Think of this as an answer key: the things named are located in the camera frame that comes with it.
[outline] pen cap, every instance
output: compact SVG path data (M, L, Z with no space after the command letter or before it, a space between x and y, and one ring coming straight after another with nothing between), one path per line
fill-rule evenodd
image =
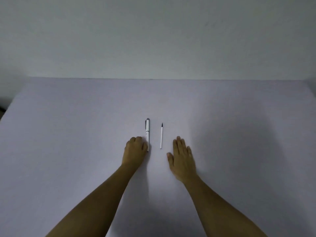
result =
M149 119L146 120L146 131L149 131Z

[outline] hand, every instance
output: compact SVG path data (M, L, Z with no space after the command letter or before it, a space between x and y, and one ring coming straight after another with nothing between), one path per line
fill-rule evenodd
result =
M147 153L148 144L140 136L132 137L125 146L122 165L131 165L138 169Z
M170 170L182 183L197 177L195 162L191 148L185 146L184 139L179 136L173 140L173 154L167 153Z

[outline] forearm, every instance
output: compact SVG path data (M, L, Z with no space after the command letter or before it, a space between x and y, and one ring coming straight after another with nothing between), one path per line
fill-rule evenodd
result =
M211 236L266 236L250 219L226 202L198 176L185 183L203 228Z
M74 207L47 237L104 237L136 169L130 165L121 165L113 175Z

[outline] pen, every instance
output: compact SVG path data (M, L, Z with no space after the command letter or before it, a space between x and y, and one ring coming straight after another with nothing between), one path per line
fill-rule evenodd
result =
M147 118L146 122L145 122L145 127L146 127L146 141L148 144L148 148L147 148L147 152L149 151L149 118Z
M163 130L163 123L161 124L160 149L162 148L162 130Z

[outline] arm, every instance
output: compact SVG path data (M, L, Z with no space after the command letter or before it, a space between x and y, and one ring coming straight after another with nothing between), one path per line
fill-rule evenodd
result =
M192 151L179 136L173 140L173 154L167 154L170 169L188 190L208 237L266 236L199 178Z
M147 143L132 137L122 165L105 182L74 207L46 237L104 237L113 221L129 180L144 160Z

